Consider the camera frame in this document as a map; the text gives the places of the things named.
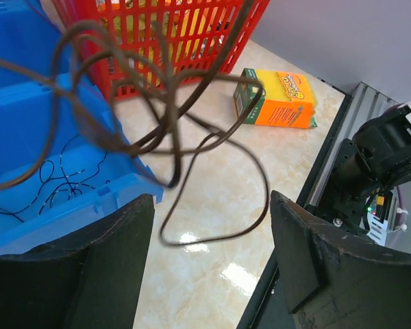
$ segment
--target black wire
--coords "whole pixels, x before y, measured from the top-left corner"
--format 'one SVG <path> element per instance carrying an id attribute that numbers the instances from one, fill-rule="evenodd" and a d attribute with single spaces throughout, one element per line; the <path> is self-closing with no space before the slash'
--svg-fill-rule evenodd
<path id="1" fill-rule="evenodd" d="M 74 184 L 74 185 L 78 185 L 78 184 L 81 184 L 80 182 L 65 182 L 65 183 L 62 183 L 62 184 L 60 184 L 60 185 L 58 185 L 54 190 L 53 190 L 53 192 L 47 197 L 47 199 L 46 199 L 46 201 L 42 204 L 42 207 L 41 207 L 41 209 L 40 209 L 40 211 L 38 212 L 38 214 L 39 215 L 41 215 L 41 212 L 42 212 L 42 210 L 44 209 L 44 207 L 46 206 L 46 204 L 49 202 L 49 200 L 52 198 L 52 197 L 54 197 L 57 193 L 56 193 L 56 191 L 61 187 L 61 186 L 64 186 L 64 185 L 71 185 L 71 184 Z M 88 188 L 91 188 L 91 189 L 93 189 L 93 190 L 95 190 L 95 188 L 93 187 L 93 186 L 91 186 L 91 185 L 88 185 L 88 184 L 81 184 L 82 186 L 86 186 L 86 187 L 88 187 Z"/>
<path id="2" fill-rule="evenodd" d="M 6 209 L 0 208 L 0 214 L 1 215 L 9 215 L 9 216 L 13 216 L 14 218 L 16 218 L 18 221 L 20 221 L 21 223 L 24 223 L 24 221 L 18 217 L 16 214 L 7 211 Z"/>
<path id="3" fill-rule="evenodd" d="M 68 141 L 65 143 L 65 145 L 64 145 L 64 147 L 62 148 L 61 153 L 60 153 L 60 168 L 61 168 L 62 175 L 64 175 L 64 178 L 66 179 L 66 182 L 68 183 L 68 185 L 70 186 L 70 189 L 72 190 L 73 194 L 75 194 L 75 195 L 76 195 L 76 193 L 75 193 L 75 191 L 74 191 L 73 188 L 71 187 L 71 184 L 70 184 L 69 181 L 68 181 L 69 179 L 68 179 L 68 177 L 66 176 L 66 173 L 65 173 L 65 171 L 64 171 L 64 168 L 62 168 L 62 154 L 64 153 L 67 145 L 69 145 L 69 143 L 71 143 L 72 141 L 74 141 L 74 140 L 75 140 L 76 138 L 78 138 L 78 137 L 79 137 L 79 134 L 77 134 L 76 136 L 74 136 L 74 137 L 72 137 L 70 140 L 68 140 Z"/>
<path id="4" fill-rule="evenodd" d="M 20 222 L 24 223 L 24 221 L 23 221 L 20 217 L 18 217 L 17 215 L 20 214 L 20 213 L 22 213 L 23 211 L 27 210 L 27 209 L 28 209 L 30 206 L 32 206 L 33 204 L 35 204 L 35 202 L 36 202 L 36 201 L 38 200 L 38 198 L 40 197 L 40 194 L 41 194 L 42 189 L 44 188 L 44 186 L 45 186 L 47 183 L 49 183 L 49 182 L 52 181 L 52 180 L 62 180 L 62 179 L 65 179 L 65 180 L 67 181 L 65 184 L 69 184 L 69 186 L 71 186 L 68 178 L 73 177 L 73 176 L 76 176 L 76 175 L 78 175 L 78 174 L 80 174 L 80 173 L 83 173 L 83 172 L 85 171 L 85 169 L 82 169 L 82 170 L 77 171 L 77 172 L 75 172 L 75 173 L 72 173 L 72 174 L 70 174 L 70 175 L 66 175 L 65 170 L 62 168 L 61 159 L 62 159 L 62 155 L 63 155 L 63 153 L 64 153 L 64 150 L 66 149 L 66 146 L 67 146 L 71 141 L 73 141 L 75 138 L 77 138 L 78 136 L 79 136 L 79 135 L 72 137 L 70 140 L 68 140 L 68 141 L 66 142 L 66 144 L 65 144 L 64 147 L 62 148 L 62 151 L 61 151 L 61 154 L 60 154 L 60 167 L 61 167 L 61 169 L 62 169 L 62 173 L 63 173 L 64 176 L 62 176 L 62 177 L 61 177 L 61 176 L 59 176 L 59 177 L 53 177 L 53 174 L 54 174 L 54 172 L 55 172 L 55 164 L 54 164 L 54 162 L 53 162 L 52 160 L 45 160 L 45 161 L 43 162 L 43 164 L 40 166 L 39 170 L 38 170 L 38 177 L 40 178 L 40 181 L 41 181 L 42 184 L 41 184 L 40 188 L 38 189 L 38 192 L 37 192 L 35 198 L 34 198 L 26 207 L 24 207 L 24 208 L 22 208 L 22 209 L 20 209 L 20 210 L 18 210 L 18 211 L 15 211 L 15 212 L 11 212 L 11 211 L 9 211 L 9 210 L 6 210 L 5 208 L 1 208 L 1 207 L 0 207 L 0 214 L 1 214 L 1 215 L 13 216 L 13 217 L 17 218 Z M 51 164 L 51 171 L 50 171 L 49 176 L 47 177 L 47 179 L 44 180 L 44 179 L 42 178 L 42 169 L 43 169 L 43 167 L 44 167 L 47 163 Z M 89 186 L 89 185 L 87 185 L 87 184 L 83 184 L 83 185 L 84 185 L 84 186 L 88 186 L 88 187 L 94 189 L 94 187 Z M 63 191 L 79 191 L 79 192 L 81 193 L 81 195 L 83 194 L 82 191 L 81 191 L 80 189 L 76 188 L 76 187 L 75 187 L 75 188 L 71 188 L 70 190 L 67 189 L 67 190 L 63 190 Z"/>
<path id="5" fill-rule="evenodd" d="M 81 191 L 81 189 L 79 189 L 79 188 L 75 188 L 75 191 L 80 192 L 81 195 L 83 194 L 82 191 Z M 59 192 L 70 192 L 70 189 L 68 189 L 68 188 L 63 188 L 63 189 L 57 190 L 53 195 L 49 196 L 49 197 L 50 197 L 50 202 L 49 202 L 49 207 L 50 207 L 50 209 L 52 209 L 53 198 L 55 197 L 55 195 L 59 194 Z"/>
<path id="6" fill-rule="evenodd" d="M 82 184 L 82 183 L 84 183 L 84 182 L 86 182 L 87 180 L 90 180 L 91 178 L 94 178 L 94 177 L 96 177 L 100 172 L 101 172 L 101 164 L 102 164 L 102 162 L 103 161 L 105 161 L 105 159 L 107 158 L 107 151 L 105 151 L 105 154 L 103 155 L 103 158 L 102 158 L 102 160 L 100 160 L 98 163 L 97 163 L 97 171 L 96 171 L 96 173 L 94 173 L 93 175 L 91 175 L 90 177 L 87 177 L 85 180 L 82 180 L 76 187 L 78 187 L 80 184 Z"/>

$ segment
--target cardboard box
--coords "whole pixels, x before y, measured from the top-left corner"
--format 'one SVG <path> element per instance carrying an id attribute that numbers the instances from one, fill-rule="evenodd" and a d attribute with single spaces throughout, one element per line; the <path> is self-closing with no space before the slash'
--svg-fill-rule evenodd
<path id="1" fill-rule="evenodd" d="M 265 93 L 244 123 L 278 127 L 316 127 L 316 99 L 309 81 L 302 74 L 244 69 L 242 76 L 254 77 L 264 84 Z M 240 115 L 256 95 L 253 85 L 239 83 L 233 98 Z"/>

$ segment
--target brown cable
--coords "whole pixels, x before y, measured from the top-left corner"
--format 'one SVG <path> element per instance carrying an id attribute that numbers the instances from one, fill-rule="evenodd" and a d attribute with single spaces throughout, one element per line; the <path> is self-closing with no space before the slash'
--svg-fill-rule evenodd
<path id="1" fill-rule="evenodd" d="M 53 91 L 53 101 L 51 109 L 51 122 L 49 126 L 49 133 L 45 145 L 36 159 L 35 163 L 22 175 L 10 180 L 8 182 L 0 183 L 0 190 L 5 188 L 10 188 L 21 184 L 39 170 L 43 162 L 45 161 L 47 154 L 49 153 L 53 137 L 55 136 L 56 128 L 58 125 L 58 106 L 59 98 L 64 97 L 70 101 L 72 104 L 73 114 L 77 122 L 77 127 L 79 133 L 88 140 L 88 142 L 110 152 L 120 152 L 127 154 L 132 160 L 142 154 L 163 154 L 173 157 L 173 175 L 168 182 L 163 182 L 159 178 L 150 176 L 147 172 L 143 171 L 140 168 L 140 173 L 147 177 L 149 180 L 164 186 L 166 188 L 174 188 L 182 180 L 182 157 L 185 155 L 192 154 L 192 160 L 188 166 L 188 170 L 184 179 L 182 180 L 182 185 L 180 187 L 177 198 L 169 210 L 168 215 L 163 221 L 163 224 L 160 228 L 160 240 L 164 245 L 167 246 L 183 246 L 183 245 L 192 245 L 196 243 L 209 243 L 213 241 L 223 241 L 228 239 L 235 239 L 237 237 L 243 236 L 257 226 L 263 221 L 268 211 L 269 205 L 269 183 L 266 177 L 265 170 L 263 169 L 260 161 L 250 152 L 246 147 L 243 147 L 241 144 L 233 141 L 230 136 L 240 127 L 242 122 L 249 116 L 249 113 L 257 104 L 263 93 L 263 85 L 256 79 L 251 79 L 248 77 L 240 77 L 235 75 L 225 75 L 219 73 L 219 68 L 222 66 L 224 61 L 227 59 L 228 54 L 233 49 L 234 43 L 240 35 L 240 32 L 249 16 L 251 9 L 253 8 L 254 0 L 245 0 L 236 20 L 234 26 L 229 33 L 229 36 L 223 46 L 221 47 L 219 55 L 216 57 L 212 67 L 207 70 L 198 70 L 198 69 L 185 69 L 179 73 L 173 74 L 171 59 L 169 55 L 169 47 L 165 40 L 165 37 L 162 33 L 161 27 L 159 24 L 154 23 L 153 28 L 157 36 L 158 42 L 161 47 L 163 70 L 160 70 L 152 61 L 148 58 L 134 53 L 133 51 L 122 50 L 117 47 L 113 38 L 110 34 L 98 23 L 94 21 L 79 21 L 72 26 L 70 26 L 65 33 L 62 35 L 55 52 L 53 54 L 51 62 L 51 78 L 44 77 L 38 73 L 25 69 L 21 66 L 12 64 L 5 60 L 0 59 L 0 66 L 8 69 L 10 71 L 17 72 L 21 75 L 25 75 L 37 82 L 49 86 Z M 73 86 L 71 90 L 64 90 L 60 88 L 56 83 L 56 77 L 58 76 L 58 63 L 60 61 L 60 56 L 62 50 L 69 43 L 74 45 L 81 45 L 83 42 L 93 42 L 96 46 L 101 48 L 101 51 L 85 59 L 80 68 L 72 73 L 72 82 Z M 73 48 L 74 54 L 73 58 L 77 58 L 77 49 Z M 94 118 L 85 107 L 79 102 L 77 97 L 77 87 L 81 77 L 88 73 L 88 70 L 92 65 L 96 64 L 98 61 L 106 58 L 115 58 L 118 62 L 120 69 L 125 72 L 125 78 L 113 83 L 112 89 L 109 95 L 109 105 L 110 105 L 110 114 L 114 124 L 114 132 L 111 132 L 105 129 L 96 118 Z M 129 66 L 129 59 L 132 58 L 134 61 L 138 61 L 148 66 L 152 74 L 155 74 L 158 79 L 161 81 L 163 89 L 156 88 L 152 86 L 146 78 L 142 77 L 137 71 L 133 70 Z M 200 77 L 201 81 L 199 85 L 194 89 L 189 98 L 180 106 L 175 105 L 175 95 L 179 85 L 186 79 L 192 77 Z M 244 84 L 252 84 L 258 88 L 258 91 L 255 97 L 252 99 L 250 104 L 244 109 L 240 114 L 236 122 L 231 126 L 227 131 L 224 131 L 218 128 L 195 115 L 188 113 L 189 109 L 193 104 L 198 100 L 207 86 L 212 80 L 223 80 L 228 82 L 239 82 Z M 118 121 L 114 112 L 114 98 L 117 90 L 122 86 L 132 86 L 135 88 L 140 96 L 143 98 L 147 106 L 149 107 L 150 112 L 152 113 L 158 126 L 148 133 L 146 136 L 142 137 L 140 140 L 132 144 L 127 144 L 122 139 L 121 128 L 118 126 Z M 164 104 L 164 112 L 162 115 L 159 115 L 152 104 L 152 99 L 157 99 Z M 209 134 L 201 141 L 197 148 L 194 149 L 182 149 L 180 144 L 180 135 L 178 129 L 178 120 L 182 116 L 186 116 L 189 120 L 193 121 L 199 127 L 209 131 Z M 171 148 L 170 149 L 157 149 L 160 146 L 163 138 L 169 134 L 171 137 Z M 197 156 L 203 152 L 210 151 L 215 147 L 218 147 L 220 144 L 227 142 L 241 151 L 245 152 L 251 159 L 254 161 L 258 171 L 262 175 L 264 181 L 264 190 L 265 190 L 265 204 L 262 214 L 259 218 L 248 228 L 237 232 L 235 234 L 228 234 L 222 236 L 216 236 L 212 238 L 204 238 L 197 241 L 192 241 L 188 243 L 172 242 L 164 238 L 164 229 L 173 214 L 174 209 L 178 205 L 179 200 L 181 199 L 182 193 L 192 171 L 192 167 L 195 163 Z"/>

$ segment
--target yellow box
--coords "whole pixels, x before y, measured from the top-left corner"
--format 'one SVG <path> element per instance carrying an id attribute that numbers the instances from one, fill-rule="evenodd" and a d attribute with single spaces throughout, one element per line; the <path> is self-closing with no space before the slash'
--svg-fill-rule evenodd
<path id="1" fill-rule="evenodd" d="M 304 75 L 244 69 L 242 76 L 260 80 L 265 88 L 264 94 L 244 123 L 278 127 L 316 127 L 314 119 L 316 98 Z M 233 98 L 238 117 L 257 91 L 254 85 L 241 83 L 237 85 Z"/>

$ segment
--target white wall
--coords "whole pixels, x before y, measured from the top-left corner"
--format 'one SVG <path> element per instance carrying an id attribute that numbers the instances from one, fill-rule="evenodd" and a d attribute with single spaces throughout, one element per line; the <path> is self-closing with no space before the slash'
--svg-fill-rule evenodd
<path id="1" fill-rule="evenodd" d="M 271 0 L 253 39 L 344 91 L 411 100 L 411 0 Z"/>

